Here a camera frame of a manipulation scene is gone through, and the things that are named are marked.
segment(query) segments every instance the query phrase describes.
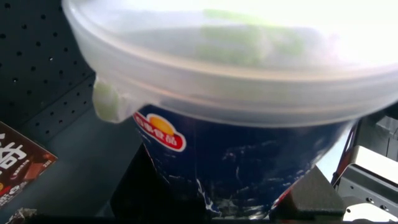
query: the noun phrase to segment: clear plastic lid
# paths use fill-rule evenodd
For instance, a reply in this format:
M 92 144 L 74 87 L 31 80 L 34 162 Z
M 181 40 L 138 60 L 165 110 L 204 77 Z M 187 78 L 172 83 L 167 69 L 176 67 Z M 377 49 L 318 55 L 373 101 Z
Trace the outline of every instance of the clear plastic lid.
M 142 89 L 140 104 L 297 126 L 357 118 L 398 99 L 395 1 L 63 5 L 89 64 L 123 94 Z

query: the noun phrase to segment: black pegboard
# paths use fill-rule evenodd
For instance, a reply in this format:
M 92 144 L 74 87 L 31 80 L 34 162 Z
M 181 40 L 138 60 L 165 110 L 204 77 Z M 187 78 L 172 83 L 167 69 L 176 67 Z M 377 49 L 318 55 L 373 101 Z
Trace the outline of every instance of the black pegboard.
M 32 118 L 94 74 L 60 3 L 0 0 L 0 120 L 25 132 Z
M 94 76 L 88 77 L 72 88 L 55 103 L 23 124 L 20 128 L 21 133 L 39 143 L 50 140 L 91 108 L 94 80 Z

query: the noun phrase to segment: pegboard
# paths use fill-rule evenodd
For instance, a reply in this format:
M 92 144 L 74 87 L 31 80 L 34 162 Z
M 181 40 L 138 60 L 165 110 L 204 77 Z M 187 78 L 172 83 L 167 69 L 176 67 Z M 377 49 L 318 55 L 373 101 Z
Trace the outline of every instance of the pegboard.
M 0 120 L 58 161 L 0 211 L 94 215 L 110 199 L 141 144 L 134 121 L 101 121 L 92 107 L 94 72 L 60 7 L 0 0 Z
M 0 0 L 0 120 L 40 140 L 76 117 L 69 113 L 70 117 L 52 119 L 56 116 L 47 114 L 46 108 L 94 75 L 78 50 L 60 3 Z M 80 107 L 87 106 L 76 104 L 73 110 L 81 111 Z

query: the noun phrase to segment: shelf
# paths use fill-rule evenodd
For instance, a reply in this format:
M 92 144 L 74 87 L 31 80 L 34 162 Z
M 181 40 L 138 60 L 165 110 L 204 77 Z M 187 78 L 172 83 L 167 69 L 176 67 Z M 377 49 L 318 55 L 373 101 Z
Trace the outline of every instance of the shelf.
M 1 210 L 0 223 L 21 207 L 48 215 L 95 215 L 140 144 L 133 120 L 105 123 L 89 109 L 45 145 L 58 161 Z

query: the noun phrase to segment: chocolate packaging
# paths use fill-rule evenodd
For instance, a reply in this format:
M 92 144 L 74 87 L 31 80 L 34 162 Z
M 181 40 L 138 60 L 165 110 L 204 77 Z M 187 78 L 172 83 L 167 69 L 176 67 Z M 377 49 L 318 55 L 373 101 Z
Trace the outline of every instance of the chocolate packaging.
M 0 209 L 57 158 L 0 122 Z

